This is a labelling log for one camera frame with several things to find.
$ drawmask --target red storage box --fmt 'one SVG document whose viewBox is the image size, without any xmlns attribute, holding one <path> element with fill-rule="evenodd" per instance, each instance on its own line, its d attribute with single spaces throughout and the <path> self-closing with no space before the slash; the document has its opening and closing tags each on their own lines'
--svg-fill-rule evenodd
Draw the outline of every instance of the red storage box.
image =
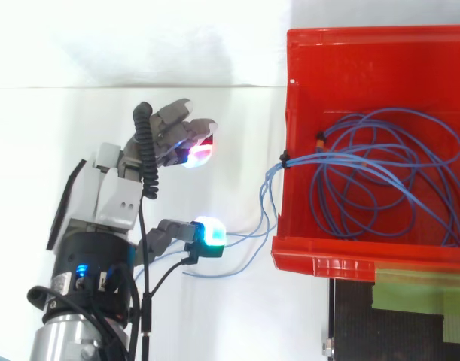
<svg viewBox="0 0 460 361">
<path fill-rule="evenodd" d="M 288 32 L 286 122 L 291 158 L 314 153 L 318 131 L 342 116 L 386 107 L 436 116 L 460 136 L 460 26 Z M 400 116 L 398 122 L 443 159 L 456 153 L 455 141 L 443 136 L 437 125 L 415 117 Z M 451 169 L 460 179 L 460 159 Z M 315 165 L 285 170 L 282 214 L 272 249 L 279 269 L 360 281 L 374 281 L 376 267 L 460 273 L 460 247 L 441 247 L 445 230 L 420 209 L 416 225 L 402 237 L 332 239 L 318 227 L 309 207 L 315 170 Z M 423 182 L 416 181 L 414 193 L 446 219 L 437 195 Z M 409 215 L 403 202 L 379 216 L 376 228 L 395 231 Z"/>
</svg>

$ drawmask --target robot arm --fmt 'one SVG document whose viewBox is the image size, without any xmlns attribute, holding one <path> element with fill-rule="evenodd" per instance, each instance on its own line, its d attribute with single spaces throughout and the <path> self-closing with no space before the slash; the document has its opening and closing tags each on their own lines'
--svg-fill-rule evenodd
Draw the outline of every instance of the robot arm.
<svg viewBox="0 0 460 361">
<path fill-rule="evenodd" d="M 136 134 L 125 148 L 102 144 L 97 156 L 82 160 L 71 173 L 47 243 L 56 254 L 50 288 L 33 287 L 27 295 L 44 310 L 31 361 L 133 361 L 140 314 L 132 272 L 144 258 L 143 243 L 149 262 L 174 238 L 186 242 L 185 264 L 196 263 L 198 256 L 221 256 L 223 244 L 205 242 L 218 240 L 224 229 L 197 221 L 163 220 L 138 247 L 128 242 L 142 196 L 156 198 L 157 168 L 197 165 L 211 155 L 217 125 L 210 119 L 186 121 L 191 110 L 187 99 L 155 114 L 141 103 L 133 113 Z M 129 350 L 123 331 L 128 322 L 133 322 Z"/>
</svg>

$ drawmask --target led light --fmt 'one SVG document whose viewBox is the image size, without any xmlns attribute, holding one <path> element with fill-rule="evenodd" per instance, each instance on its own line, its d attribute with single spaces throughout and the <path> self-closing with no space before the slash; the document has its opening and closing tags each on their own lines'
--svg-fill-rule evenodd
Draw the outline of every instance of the led light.
<svg viewBox="0 0 460 361">
<path fill-rule="evenodd" d="M 76 274 L 79 277 L 84 277 L 86 275 L 88 268 L 89 268 L 88 265 L 79 265 L 78 267 L 76 267 Z"/>
<path fill-rule="evenodd" d="M 183 163 L 183 166 L 186 168 L 196 168 L 200 165 L 206 164 L 212 156 L 212 151 L 212 144 L 195 145 L 190 149 L 190 152 L 187 155 L 187 162 Z"/>
<path fill-rule="evenodd" d="M 198 217 L 195 221 L 204 225 L 208 246 L 224 246 L 227 243 L 227 229 L 222 222 L 213 217 Z"/>
</svg>

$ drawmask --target coiled cable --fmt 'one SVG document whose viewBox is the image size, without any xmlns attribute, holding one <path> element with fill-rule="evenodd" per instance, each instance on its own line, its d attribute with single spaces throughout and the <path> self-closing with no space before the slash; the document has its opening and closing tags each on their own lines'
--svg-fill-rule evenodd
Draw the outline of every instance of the coiled cable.
<svg viewBox="0 0 460 361">
<path fill-rule="evenodd" d="M 142 161 L 142 195 L 149 199 L 157 198 L 157 162 L 154 152 L 153 133 L 149 118 L 153 114 L 153 108 L 147 103 L 142 102 L 133 111 L 134 135 L 139 144 L 139 155 Z"/>
</svg>

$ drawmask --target black connector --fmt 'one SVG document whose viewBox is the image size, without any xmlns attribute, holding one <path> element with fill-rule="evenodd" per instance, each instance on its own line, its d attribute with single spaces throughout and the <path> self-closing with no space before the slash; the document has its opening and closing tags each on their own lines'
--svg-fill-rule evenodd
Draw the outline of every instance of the black connector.
<svg viewBox="0 0 460 361">
<path fill-rule="evenodd" d="M 327 137 L 325 137 L 325 133 L 323 131 L 320 131 L 317 133 L 317 141 L 323 141 L 324 143 L 327 143 Z"/>
<path fill-rule="evenodd" d="M 283 169 L 287 168 L 287 161 L 290 160 L 290 156 L 288 155 L 287 150 L 284 150 L 282 155 L 280 156 L 280 160 L 282 161 L 282 167 Z"/>
<path fill-rule="evenodd" d="M 153 314 L 153 301 L 151 300 L 150 293 L 142 295 L 141 302 L 141 332 L 149 334 L 152 328 L 152 314 Z"/>
</svg>

